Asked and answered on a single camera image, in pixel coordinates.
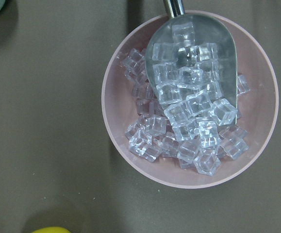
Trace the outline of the pink plastic bowl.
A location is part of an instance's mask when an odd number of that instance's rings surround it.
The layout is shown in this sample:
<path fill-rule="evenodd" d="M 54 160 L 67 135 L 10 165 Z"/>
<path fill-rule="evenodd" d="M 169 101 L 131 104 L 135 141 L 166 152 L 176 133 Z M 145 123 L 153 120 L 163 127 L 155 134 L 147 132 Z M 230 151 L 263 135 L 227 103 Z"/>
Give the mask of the pink plastic bowl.
<path fill-rule="evenodd" d="M 119 44 L 104 74 L 101 105 L 104 123 L 113 147 L 111 155 L 117 155 L 133 169 L 154 180 L 176 188 L 198 189 L 224 183 L 248 169 L 267 146 L 279 111 L 279 91 L 273 66 L 258 41 L 235 22 L 213 14 L 231 32 L 237 49 L 238 71 L 245 75 L 250 87 L 247 94 L 238 99 L 241 117 L 238 125 L 245 128 L 245 141 L 249 149 L 238 159 L 225 159 L 213 176 L 198 174 L 193 169 L 181 169 L 171 158 L 160 158 L 154 163 L 130 153 L 126 128 L 138 115 L 131 97 L 132 84 L 124 77 L 119 56 L 132 48 L 144 48 L 153 33 L 167 21 L 166 15 L 154 17 L 138 26 Z"/>

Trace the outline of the clear ice cube bowl left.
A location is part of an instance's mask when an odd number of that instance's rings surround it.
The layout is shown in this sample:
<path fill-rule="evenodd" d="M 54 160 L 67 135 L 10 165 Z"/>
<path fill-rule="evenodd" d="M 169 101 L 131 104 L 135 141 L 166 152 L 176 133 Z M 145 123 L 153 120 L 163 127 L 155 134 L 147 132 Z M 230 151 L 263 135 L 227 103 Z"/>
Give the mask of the clear ice cube bowl left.
<path fill-rule="evenodd" d="M 145 69 L 145 57 L 139 50 L 133 48 L 122 60 L 121 64 L 128 71 L 138 75 Z"/>

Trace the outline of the clear ice cube bowl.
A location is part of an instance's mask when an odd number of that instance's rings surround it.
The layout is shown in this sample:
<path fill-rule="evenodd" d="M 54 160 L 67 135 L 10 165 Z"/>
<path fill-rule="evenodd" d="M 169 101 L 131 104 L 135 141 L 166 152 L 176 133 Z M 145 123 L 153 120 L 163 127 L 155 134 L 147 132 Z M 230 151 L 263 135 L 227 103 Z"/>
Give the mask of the clear ice cube bowl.
<path fill-rule="evenodd" d="M 248 81 L 245 75 L 240 74 L 237 76 L 237 95 L 241 96 L 250 91 Z"/>
<path fill-rule="evenodd" d="M 133 48 L 122 60 L 121 64 L 128 71 L 138 75 L 145 69 L 145 57 L 139 50 Z"/>
<path fill-rule="evenodd" d="M 215 150 L 204 148 L 193 161 L 199 174 L 213 176 L 217 168 L 221 165 L 221 161 L 216 155 Z"/>

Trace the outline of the metal ice scoop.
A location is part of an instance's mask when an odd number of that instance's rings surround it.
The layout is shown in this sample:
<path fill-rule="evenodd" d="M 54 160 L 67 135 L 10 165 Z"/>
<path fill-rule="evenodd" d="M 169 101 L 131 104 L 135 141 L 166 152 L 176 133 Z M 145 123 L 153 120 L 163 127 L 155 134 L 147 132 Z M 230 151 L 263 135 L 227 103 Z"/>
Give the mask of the metal ice scoop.
<path fill-rule="evenodd" d="M 166 0 L 165 8 L 169 20 L 151 37 L 145 65 L 170 124 L 183 126 L 210 115 L 220 99 L 237 108 L 237 54 L 229 30 L 213 17 L 187 14 L 180 0 Z M 185 47 L 173 41 L 171 28 L 187 22 L 194 25 L 195 45 Z"/>

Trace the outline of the clear ice cube bowl bottom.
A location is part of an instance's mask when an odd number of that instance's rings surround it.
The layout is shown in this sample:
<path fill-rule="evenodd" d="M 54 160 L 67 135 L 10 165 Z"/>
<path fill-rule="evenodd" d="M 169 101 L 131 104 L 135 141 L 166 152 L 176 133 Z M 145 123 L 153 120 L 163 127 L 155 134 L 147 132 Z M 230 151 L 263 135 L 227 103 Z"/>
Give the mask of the clear ice cube bowl bottom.
<path fill-rule="evenodd" d="M 216 155 L 215 150 L 204 148 L 193 161 L 199 174 L 213 176 L 217 168 L 221 165 L 221 161 Z"/>

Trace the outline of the clear ice cube scoop lip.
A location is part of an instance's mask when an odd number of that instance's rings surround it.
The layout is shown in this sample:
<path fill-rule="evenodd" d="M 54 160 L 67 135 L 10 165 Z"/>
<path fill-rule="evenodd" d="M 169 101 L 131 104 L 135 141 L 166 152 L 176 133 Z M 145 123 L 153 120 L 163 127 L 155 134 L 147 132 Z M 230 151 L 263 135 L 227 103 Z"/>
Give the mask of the clear ice cube scoop lip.
<path fill-rule="evenodd" d="M 237 112 L 238 110 L 227 99 L 220 99 L 213 102 L 210 115 L 218 126 L 223 126 L 232 124 Z"/>

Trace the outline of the clear ice cube upper scoop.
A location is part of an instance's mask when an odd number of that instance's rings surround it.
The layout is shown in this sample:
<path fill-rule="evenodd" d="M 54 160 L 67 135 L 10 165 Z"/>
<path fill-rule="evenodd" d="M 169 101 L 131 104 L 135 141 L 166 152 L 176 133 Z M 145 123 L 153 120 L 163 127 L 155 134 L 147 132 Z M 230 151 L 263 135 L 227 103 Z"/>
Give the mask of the clear ice cube upper scoop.
<path fill-rule="evenodd" d="M 180 43 L 185 47 L 195 45 L 195 30 L 192 22 L 175 24 L 171 29 L 175 43 Z"/>

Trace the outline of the clear ice cube bowl right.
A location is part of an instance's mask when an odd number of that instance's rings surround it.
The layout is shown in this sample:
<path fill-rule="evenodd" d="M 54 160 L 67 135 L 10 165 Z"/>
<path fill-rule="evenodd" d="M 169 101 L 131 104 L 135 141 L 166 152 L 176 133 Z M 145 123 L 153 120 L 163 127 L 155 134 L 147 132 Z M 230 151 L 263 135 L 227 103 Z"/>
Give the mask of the clear ice cube bowl right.
<path fill-rule="evenodd" d="M 250 91 L 248 81 L 245 75 L 240 74 L 237 76 L 237 95 L 241 96 Z"/>

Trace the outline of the yellow lemon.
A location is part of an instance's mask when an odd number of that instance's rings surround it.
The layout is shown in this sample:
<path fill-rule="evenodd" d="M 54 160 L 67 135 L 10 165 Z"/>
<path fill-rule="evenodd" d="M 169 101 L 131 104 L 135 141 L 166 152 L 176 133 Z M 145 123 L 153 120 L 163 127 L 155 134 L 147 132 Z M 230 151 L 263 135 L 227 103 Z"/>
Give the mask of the yellow lemon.
<path fill-rule="evenodd" d="M 32 233 L 71 233 L 71 231 L 63 227 L 52 226 L 37 229 L 35 231 L 32 231 Z"/>

